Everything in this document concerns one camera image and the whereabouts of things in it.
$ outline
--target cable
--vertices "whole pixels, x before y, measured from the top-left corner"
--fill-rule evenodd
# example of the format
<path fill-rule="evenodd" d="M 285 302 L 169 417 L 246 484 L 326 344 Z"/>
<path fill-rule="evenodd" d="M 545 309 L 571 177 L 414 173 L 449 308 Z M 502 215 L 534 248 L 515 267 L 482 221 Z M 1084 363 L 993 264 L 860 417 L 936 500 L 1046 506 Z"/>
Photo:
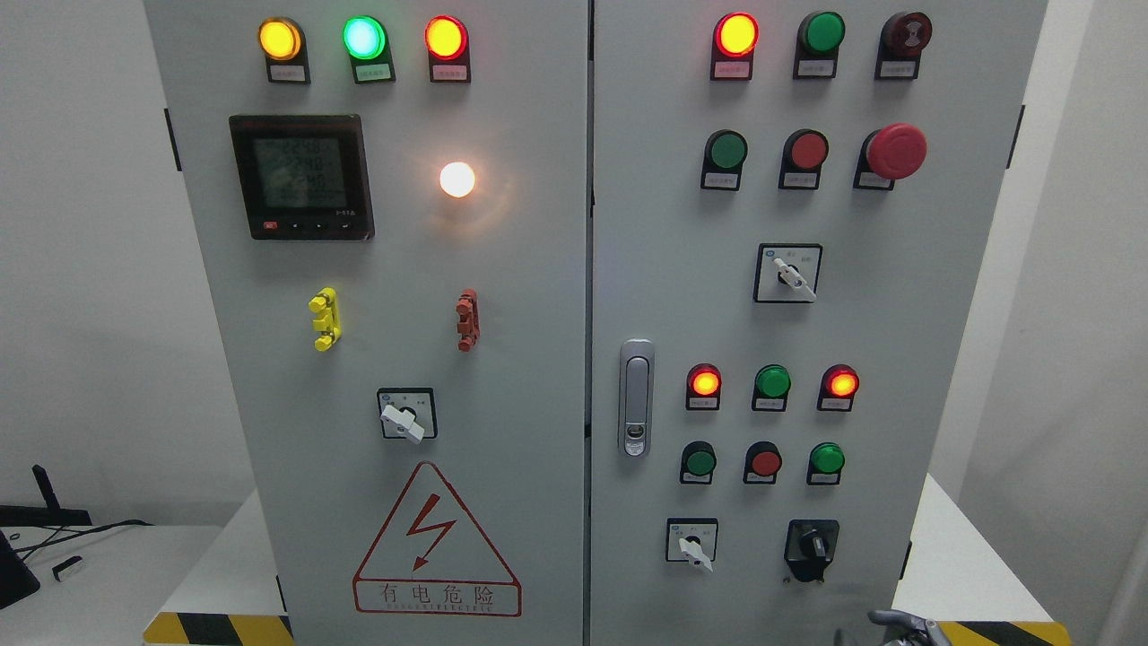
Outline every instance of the cable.
<path fill-rule="evenodd" d="M 55 529 L 55 528 L 41 528 L 41 529 L 51 530 L 51 529 Z M 48 537 L 48 540 L 52 540 L 53 538 L 60 536 L 60 532 L 62 532 L 62 531 L 64 531 L 64 528 L 56 529 L 56 531 L 52 532 L 52 536 Z M 33 546 L 31 550 L 29 550 L 28 554 L 24 554 L 23 557 L 20 558 L 21 562 L 26 562 L 29 559 L 31 559 L 32 554 L 36 554 L 36 551 L 40 546 Z"/>
<path fill-rule="evenodd" d="M 48 540 L 45 540 L 44 543 L 41 543 L 39 545 L 33 545 L 31 547 L 21 547 L 20 550 L 13 550 L 13 552 L 15 552 L 17 554 L 21 553 L 21 552 L 33 552 L 33 551 L 39 550 L 41 547 L 47 547 L 49 545 L 59 545 L 61 543 L 67 543 L 69 540 L 77 539 L 77 538 L 79 538 L 82 536 L 87 536 L 90 534 L 96 534 L 96 532 L 101 532 L 101 531 L 108 531 L 110 529 L 123 528 L 123 527 L 127 527 L 127 526 L 152 527 L 152 523 L 146 523 L 146 522 L 140 521 L 138 519 L 132 519 L 131 521 L 119 521 L 118 523 L 111 523 L 110 526 L 101 526 L 99 528 L 93 528 L 93 529 L 90 529 L 90 530 L 79 531 L 79 532 L 76 532 L 76 534 L 73 534 L 71 536 L 67 536 L 64 538 L 57 538 L 56 540 L 52 540 L 49 538 Z"/>

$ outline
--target yellow black hazard stripe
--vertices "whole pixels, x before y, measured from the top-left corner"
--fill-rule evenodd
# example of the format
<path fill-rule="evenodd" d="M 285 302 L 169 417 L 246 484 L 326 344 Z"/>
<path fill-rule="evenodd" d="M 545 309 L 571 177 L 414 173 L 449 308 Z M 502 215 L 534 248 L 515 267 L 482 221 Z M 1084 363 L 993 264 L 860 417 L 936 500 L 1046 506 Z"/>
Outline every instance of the yellow black hazard stripe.
<path fill-rule="evenodd" d="M 295 646 L 285 615 L 160 613 L 144 631 L 149 646 Z"/>
<path fill-rule="evenodd" d="M 1069 631 L 1050 622 L 938 622 L 953 646 L 1072 646 Z"/>

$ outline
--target red indicator light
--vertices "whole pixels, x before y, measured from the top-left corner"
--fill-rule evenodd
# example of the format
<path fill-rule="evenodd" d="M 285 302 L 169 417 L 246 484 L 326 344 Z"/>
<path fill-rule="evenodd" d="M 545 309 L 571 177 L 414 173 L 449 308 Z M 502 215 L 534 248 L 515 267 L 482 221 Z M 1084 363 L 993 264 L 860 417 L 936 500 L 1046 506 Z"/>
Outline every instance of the red indicator light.
<path fill-rule="evenodd" d="M 690 390 L 698 397 L 709 397 L 721 389 L 721 375 L 714 368 L 698 368 L 690 375 Z"/>
<path fill-rule="evenodd" d="M 758 21 L 744 11 L 726 14 L 714 29 L 714 44 L 727 56 L 745 56 L 758 45 Z"/>
<path fill-rule="evenodd" d="M 846 368 L 833 371 L 825 379 L 825 390 L 833 397 L 853 397 L 853 394 L 858 392 L 858 387 L 860 386 L 861 382 L 858 380 L 858 374 Z"/>
<path fill-rule="evenodd" d="M 427 50 L 443 61 L 452 61 L 466 50 L 466 26 L 455 16 L 430 18 L 422 37 Z"/>

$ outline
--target lightning bolt symbol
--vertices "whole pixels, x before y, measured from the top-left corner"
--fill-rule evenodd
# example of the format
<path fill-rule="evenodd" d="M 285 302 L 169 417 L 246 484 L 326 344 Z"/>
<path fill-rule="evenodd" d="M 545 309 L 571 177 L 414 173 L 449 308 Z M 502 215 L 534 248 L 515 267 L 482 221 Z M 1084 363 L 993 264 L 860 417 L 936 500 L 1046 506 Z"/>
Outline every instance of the lightning bolt symbol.
<path fill-rule="evenodd" d="M 427 557 L 430 555 L 430 552 L 433 552 L 435 546 L 439 545 L 439 542 L 442 540 L 442 538 L 447 536 L 447 532 L 449 532 L 450 529 L 455 527 L 455 523 L 458 522 L 458 521 L 447 521 L 445 523 L 439 523 L 436 526 L 427 526 L 425 528 L 419 527 L 422 523 L 422 521 L 426 520 L 427 515 L 430 514 L 430 511 L 434 509 L 434 506 L 439 504 L 439 500 L 440 500 L 439 495 L 432 493 L 430 497 L 427 498 L 427 501 L 422 505 L 422 511 L 419 512 L 419 515 L 416 516 L 414 522 L 411 523 L 411 529 L 406 530 L 406 536 L 414 536 L 417 534 L 440 530 L 439 537 L 434 539 L 434 543 L 430 544 L 430 547 L 427 547 L 427 551 L 424 552 L 421 557 L 414 558 L 414 567 L 411 568 L 412 573 L 421 568 L 422 566 L 427 565 L 428 562 Z"/>

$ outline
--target white wall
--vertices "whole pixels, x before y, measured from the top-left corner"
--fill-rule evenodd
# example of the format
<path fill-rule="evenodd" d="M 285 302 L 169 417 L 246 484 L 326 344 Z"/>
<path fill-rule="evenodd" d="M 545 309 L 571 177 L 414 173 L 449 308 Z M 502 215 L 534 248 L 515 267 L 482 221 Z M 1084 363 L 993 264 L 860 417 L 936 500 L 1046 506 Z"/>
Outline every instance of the white wall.
<path fill-rule="evenodd" d="M 1148 617 L 1148 548 L 1130 569 L 1148 520 L 1146 22 L 1142 0 L 1095 2 L 960 498 L 1088 645 L 1118 587 L 1118 614 Z"/>
<path fill-rule="evenodd" d="M 95 521 L 253 490 L 138 1 L 0 2 L 0 503 Z"/>
<path fill-rule="evenodd" d="M 929 473 L 954 500 L 961 496 L 964 469 L 980 428 L 990 376 L 1001 351 L 1004 325 L 1092 7 L 1093 0 L 1049 0 L 1045 14 L 1024 93 L 1027 106 L 1024 124 L 1013 166 L 1004 173 L 1001 185 L 964 340 L 929 465 Z"/>

